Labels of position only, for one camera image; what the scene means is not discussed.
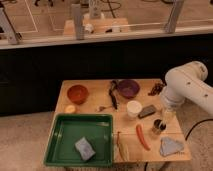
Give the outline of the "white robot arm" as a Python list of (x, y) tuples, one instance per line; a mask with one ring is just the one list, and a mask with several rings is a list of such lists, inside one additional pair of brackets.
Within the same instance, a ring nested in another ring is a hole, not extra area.
[(171, 122), (186, 99), (213, 116), (213, 87), (205, 83), (207, 76), (207, 67), (199, 61), (172, 68), (165, 74), (166, 86), (160, 93), (163, 125)]

